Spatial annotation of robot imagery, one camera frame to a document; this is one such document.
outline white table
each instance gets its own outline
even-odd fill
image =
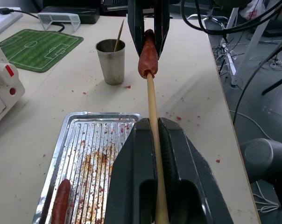
[[[137,112],[148,117],[147,83],[137,71],[138,55],[127,22],[121,36],[126,43],[121,86],[105,84],[94,47],[100,40],[116,38],[122,19],[100,17],[94,25],[81,25],[75,35],[84,41],[45,73],[19,69],[26,93],[0,122],[0,224],[32,223],[66,114]],[[153,28],[153,20],[146,19],[145,27]],[[0,41],[26,28],[42,30],[38,20],[24,15]],[[72,34],[72,27],[67,25],[64,32]],[[234,223],[259,223],[205,33],[182,20],[170,21],[155,90],[159,116],[178,122],[207,159]]]

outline grilled sausage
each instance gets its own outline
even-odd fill
[[[70,192],[71,183],[69,180],[64,179],[58,187],[52,210],[51,224],[64,224]]]
[[[153,77],[158,72],[158,54],[155,49],[155,34],[152,29],[144,33],[145,42],[139,58],[138,72],[142,78],[147,78],[150,72]]]

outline aluminum foil tray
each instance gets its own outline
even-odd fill
[[[33,224],[50,224],[59,184],[70,180],[66,224],[103,224],[112,165],[136,113],[70,113],[64,119]]]

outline wooden skewer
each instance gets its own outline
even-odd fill
[[[124,20],[122,21],[120,29],[119,29],[118,37],[117,37],[116,44],[115,44],[115,47],[114,47],[114,52],[116,51],[116,49],[118,47],[119,39],[120,39],[122,28],[123,28],[123,22],[124,22]]]
[[[158,128],[158,118],[156,112],[155,102],[155,85],[152,75],[147,75],[147,91],[148,91],[148,111],[149,111],[149,124],[154,137],[155,145],[155,162],[158,174],[158,189],[155,206],[155,224],[169,224],[166,191],[164,184],[164,174],[162,166],[162,154],[160,146],[160,136]]]

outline stainless steel cup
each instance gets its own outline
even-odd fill
[[[126,44],[119,40],[117,51],[113,52],[115,44],[116,39],[108,39],[95,45],[105,82],[109,85],[118,85],[124,81],[124,50]]]

